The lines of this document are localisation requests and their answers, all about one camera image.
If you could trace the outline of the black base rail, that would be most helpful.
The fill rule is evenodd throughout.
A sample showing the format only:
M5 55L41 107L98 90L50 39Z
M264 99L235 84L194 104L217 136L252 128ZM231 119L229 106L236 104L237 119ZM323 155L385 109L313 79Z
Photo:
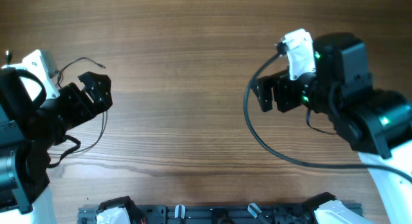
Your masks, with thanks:
M213 224L213 223L317 223L315 215L302 203L256 206L165 206L135 205L123 197L96 207L82 207L77 222L134 224Z

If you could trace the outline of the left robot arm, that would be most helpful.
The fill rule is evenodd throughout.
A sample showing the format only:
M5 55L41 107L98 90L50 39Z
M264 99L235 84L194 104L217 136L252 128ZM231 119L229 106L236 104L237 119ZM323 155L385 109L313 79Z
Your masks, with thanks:
M67 140L75 146L61 154L65 158L81 143L67 135L113 104L111 79L85 72L79 89L70 83L57 98L47 98L45 85L33 73L1 70L1 223L55 223L52 192L47 170L52 163L48 150Z

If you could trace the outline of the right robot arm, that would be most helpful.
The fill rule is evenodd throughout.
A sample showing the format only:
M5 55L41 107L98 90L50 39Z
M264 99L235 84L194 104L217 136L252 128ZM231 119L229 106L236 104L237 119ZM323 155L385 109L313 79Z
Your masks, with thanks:
M316 39L304 30L277 44L287 69L270 76L255 72L246 94L262 111L298 106L323 113L369 171L392 223L411 222L411 103L396 91L373 87L366 45L352 33Z

